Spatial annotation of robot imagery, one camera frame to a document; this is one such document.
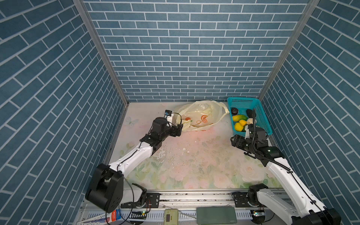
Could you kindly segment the yellow lemon toy fruit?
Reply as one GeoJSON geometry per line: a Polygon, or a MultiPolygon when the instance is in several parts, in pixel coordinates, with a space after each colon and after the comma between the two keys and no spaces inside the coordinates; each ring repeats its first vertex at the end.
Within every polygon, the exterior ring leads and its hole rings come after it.
{"type": "Polygon", "coordinates": [[[242,132],[244,129],[244,126],[241,125],[239,122],[235,123],[234,125],[234,130],[237,131],[237,132],[242,132]]]}

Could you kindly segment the yellow printed plastic bag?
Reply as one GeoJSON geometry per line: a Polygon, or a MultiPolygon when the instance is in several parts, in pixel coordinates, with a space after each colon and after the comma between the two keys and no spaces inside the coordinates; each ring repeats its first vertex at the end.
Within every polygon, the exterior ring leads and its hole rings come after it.
{"type": "Polygon", "coordinates": [[[176,122],[183,125],[182,131],[205,131],[229,114],[227,106],[214,100],[202,100],[178,106],[176,122]]]}

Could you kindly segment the yellow green mango toy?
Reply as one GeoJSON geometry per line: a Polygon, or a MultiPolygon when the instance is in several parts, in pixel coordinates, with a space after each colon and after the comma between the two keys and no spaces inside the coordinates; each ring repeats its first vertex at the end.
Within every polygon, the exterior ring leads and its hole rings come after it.
{"type": "Polygon", "coordinates": [[[233,122],[239,122],[241,120],[247,121],[248,117],[245,115],[242,115],[242,114],[238,114],[238,115],[232,116],[232,120],[233,120],[233,122]]]}

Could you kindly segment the dark brown toy fruit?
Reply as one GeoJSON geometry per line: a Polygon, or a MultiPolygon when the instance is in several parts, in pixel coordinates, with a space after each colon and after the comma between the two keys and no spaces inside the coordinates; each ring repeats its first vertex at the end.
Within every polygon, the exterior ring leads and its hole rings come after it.
{"type": "Polygon", "coordinates": [[[246,114],[247,114],[247,117],[248,117],[248,118],[253,118],[253,110],[247,109],[247,110],[246,110],[246,114]]]}
{"type": "Polygon", "coordinates": [[[239,110],[238,110],[237,108],[235,108],[235,107],[232,107],[232,108],[231,108],[231,114],[232,114],[232,116],[238,115],[238,113],[239,113],[239,110]]]}

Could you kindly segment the beige toy fruit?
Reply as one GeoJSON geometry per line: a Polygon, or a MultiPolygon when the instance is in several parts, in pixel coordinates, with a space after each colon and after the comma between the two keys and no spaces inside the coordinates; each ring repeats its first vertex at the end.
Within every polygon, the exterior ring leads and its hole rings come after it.
{"type": "Polygon", "coordinates": [[[253,124],[253,118],[248,118],[247,124],[248,124],[248,125],[249,125],[249,124],[253,124]]]}

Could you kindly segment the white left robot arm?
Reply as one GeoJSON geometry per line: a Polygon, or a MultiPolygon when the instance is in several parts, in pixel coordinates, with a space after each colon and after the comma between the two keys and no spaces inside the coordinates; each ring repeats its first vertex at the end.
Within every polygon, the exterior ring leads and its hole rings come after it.
{"type": "Polygon", "coordinates": [[[85,199],[106,213],[121,205],[141,207],[146,202],[147,189],[130,183],[126,177],[143,161],[150,158],[168,137],[179,137],[183,124],[173,123],[172,116],[157,117],[139,144],[122,158],[106,165],[99,164],[87,188],[85,199]]]}

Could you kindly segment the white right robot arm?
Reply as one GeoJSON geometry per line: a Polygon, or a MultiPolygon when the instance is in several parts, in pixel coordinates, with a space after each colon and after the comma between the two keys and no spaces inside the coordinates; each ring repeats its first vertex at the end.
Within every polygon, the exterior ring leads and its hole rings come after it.
{"type": "Polygon", "coordinates": [[[269,146],[266,132],[250,124],[245,136],[235,135],[231,139],[233,147],[244,154],[258,159],[279,181],[292,203],[288,204],[277,197],[265,184],[256,184],[248,188],[249,205],[261,205],[269,208],[288,225],[339,225],[340,214],[319,200],[301,181],[290,167],[284,154],[276,146],[269,146]]]}

